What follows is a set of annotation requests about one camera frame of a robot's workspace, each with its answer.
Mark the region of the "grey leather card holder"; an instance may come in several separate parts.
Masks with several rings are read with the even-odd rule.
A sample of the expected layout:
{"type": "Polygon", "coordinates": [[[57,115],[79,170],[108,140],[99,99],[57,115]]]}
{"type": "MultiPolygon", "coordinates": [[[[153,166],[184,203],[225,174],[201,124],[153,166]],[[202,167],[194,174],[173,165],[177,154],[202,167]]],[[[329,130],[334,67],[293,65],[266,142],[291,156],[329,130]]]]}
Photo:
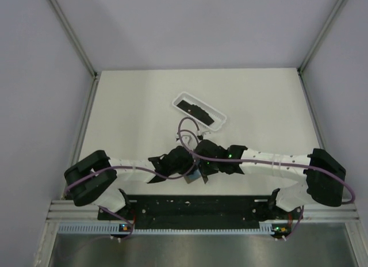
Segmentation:
{"type": "Polygon", "coordinates": [[[192,182],[202,178],[200,170],[195,167],[190,173],[184,176],[184,179],[187,184],[191,184],[192,182]]]}

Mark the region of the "black VIP credit card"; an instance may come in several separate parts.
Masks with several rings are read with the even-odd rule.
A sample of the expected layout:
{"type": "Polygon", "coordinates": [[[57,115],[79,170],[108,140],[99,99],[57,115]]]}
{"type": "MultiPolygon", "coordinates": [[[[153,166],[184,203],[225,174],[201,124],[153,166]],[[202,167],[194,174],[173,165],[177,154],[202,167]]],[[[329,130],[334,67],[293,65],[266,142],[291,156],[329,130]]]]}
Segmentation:
{"type": "Polygon", "coordinates": [[[209,181],[208,176],[206,174],[202,174],[201,176],[202,176],[202,180],[203,180],[204,184],[206,184],[209,181]]]}

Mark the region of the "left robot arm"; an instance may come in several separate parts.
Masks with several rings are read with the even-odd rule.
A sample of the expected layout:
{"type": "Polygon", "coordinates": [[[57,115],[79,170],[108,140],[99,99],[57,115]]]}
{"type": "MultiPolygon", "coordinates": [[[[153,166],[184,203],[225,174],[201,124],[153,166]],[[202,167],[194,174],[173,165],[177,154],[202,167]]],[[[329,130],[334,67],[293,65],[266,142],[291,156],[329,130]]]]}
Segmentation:
{"type": "Polygon", "coordinates": [[[157,184],[181,178],[190,182],[199,175],[197,162],[182,146],[140,161],[111,158],[97,150],[64,172],[65,193],[77,207],[96,205],[124,219],[131,210],[123,190],[125,182],[157,184]]]}

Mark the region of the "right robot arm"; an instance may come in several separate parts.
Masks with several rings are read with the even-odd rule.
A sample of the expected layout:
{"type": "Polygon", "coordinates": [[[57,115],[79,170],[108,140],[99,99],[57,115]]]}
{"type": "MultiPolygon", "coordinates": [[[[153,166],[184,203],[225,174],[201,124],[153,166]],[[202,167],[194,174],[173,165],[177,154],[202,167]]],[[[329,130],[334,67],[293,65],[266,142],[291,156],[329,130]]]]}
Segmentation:
{"type": "Polygon", "coordinates": [[[323,149],[315,148],[307,155],[281,155],[234,144],[224,148],[202,140],[194,153],[205,176],[220,172],[294,181],[291,186],[276,187],[269,197],[268,210],[274,218],[307,204],[339,207],[343,203],[346,170],[323,149]]]}

